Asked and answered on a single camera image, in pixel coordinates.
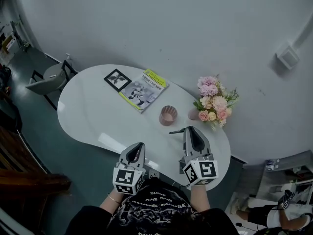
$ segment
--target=black picture frame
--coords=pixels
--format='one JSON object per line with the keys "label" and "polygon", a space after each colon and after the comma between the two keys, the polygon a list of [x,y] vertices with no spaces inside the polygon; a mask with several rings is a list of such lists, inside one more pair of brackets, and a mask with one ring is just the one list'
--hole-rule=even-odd
{"label": "black picture frame", "polygon": [[[121,87],[117,87],[115,86],[115,81],[118,82],[118,80],[120,80],[120,77],[117,77],[116,79],[110,79],[110,77],[112,77],[112,75],[114,73],[118,73],[120,75],[120,77],[123,77],[127,82],[125,84],[123,84]],[[129,85],[131,83],[131,80],[125,76],[122,72],[120,72],[118,69],[113,70],[109,75],[107,75],[104,78],[104,81],[106,81],[113,89],[115,89],[117,92],[120,92],[122,89],[124,89],[127,85]]]}

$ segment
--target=green floor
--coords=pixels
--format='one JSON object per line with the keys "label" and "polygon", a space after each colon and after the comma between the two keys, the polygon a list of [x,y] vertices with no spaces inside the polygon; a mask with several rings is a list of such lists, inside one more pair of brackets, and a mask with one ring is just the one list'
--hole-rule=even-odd
{"label": "green floor", "polygon": [[[61,128],[57,112],[43,96],[24,86],[33,70],[39,73],[54,65],[40,51],[30,48],[19,52],[9,63],[12,78],[11,98],[18,107],[23,127],[22,134],[33,151],[52,173],[63,173],[72,180],[70,194],[51,199],[43,216],[47,235],[60,235],[83,205],[98,206],[112,189],[112,172],[118,155],[99,147],[80,143],[69,137]],[[49,97],[57,105],[60,92]],[[212,207],[225,210],[235,189],[242,165],[231,159],[225,178],[208,192]],[[172,184],[164,175],[161,179]]]}

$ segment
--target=black shirt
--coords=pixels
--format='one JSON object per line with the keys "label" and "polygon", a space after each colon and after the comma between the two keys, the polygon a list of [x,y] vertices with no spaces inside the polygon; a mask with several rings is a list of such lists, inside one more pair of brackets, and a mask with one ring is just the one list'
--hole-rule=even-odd
{"label": "black shirt", "polygon": [[196,212],[185,194],[157,178],[146,180],[136,195],[127,197],[112,216],[102,208],[84,206],[66,235],[74,234],[238,234],[220,209]]}

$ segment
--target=pink vase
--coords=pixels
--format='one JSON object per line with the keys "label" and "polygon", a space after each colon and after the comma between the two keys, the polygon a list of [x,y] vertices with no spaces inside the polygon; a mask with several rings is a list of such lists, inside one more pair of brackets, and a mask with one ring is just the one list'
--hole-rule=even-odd
{"label": "pink vase", "polygon": [[188,118],[190,120],[196,120],[196,119],[199,119],[199,111],[197,108],[192,108],[189,112],[188,112]]}

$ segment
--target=book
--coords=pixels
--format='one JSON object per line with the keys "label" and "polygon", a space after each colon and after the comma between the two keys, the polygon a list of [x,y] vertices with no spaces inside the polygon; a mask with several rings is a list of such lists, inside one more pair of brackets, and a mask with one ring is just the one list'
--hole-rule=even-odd
{"label": "book", "polygon": [[119,94],[136,110],[142,113],[169,86],[166,80],[152,70],[145,70]]}

